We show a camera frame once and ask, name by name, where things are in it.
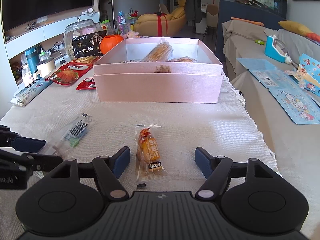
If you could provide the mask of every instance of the yellow armchair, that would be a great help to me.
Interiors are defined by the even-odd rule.
[[[168,32],[166,31],[166,21],[164,16],[161,16],[162,36],[175,36],[186,24],[187,19],[184,12],[184,7],[176,8],[171,14],[166,15]],[[158,36],[158,16],[156,14],[141,15],[133,26],[135,32],[139,36]]]

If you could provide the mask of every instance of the orange snack wrapper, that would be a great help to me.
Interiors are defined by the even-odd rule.
[[[136,176],[137,187],[170,180],[169,174],[163,167],[158,142],[153,133],[159,131],[160,126],[136,126]]]

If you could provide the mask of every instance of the pink box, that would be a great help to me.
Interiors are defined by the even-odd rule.
[[[93,66],[101,102],[217,103],[222,64],[200,40],[165,38],[173,47],[171,58],[188,56],[191,62],[133,62],[143,59],[160,38],[125,39]],[[157,66],[171,73],[155,73]]]

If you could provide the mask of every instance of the bicycle figurine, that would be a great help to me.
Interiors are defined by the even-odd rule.
[[[25,30],[25,32],[27,32],[27,31],[30,31],[31,29],[34,29],[36,26],[37,26],[36,22],[29,23],[24,30]]]

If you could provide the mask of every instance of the jacket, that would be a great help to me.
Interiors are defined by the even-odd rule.
[[[187,21],[195,21],[196,23],[201,22],[201,0],[186,0],[184,11],[186,13]]]

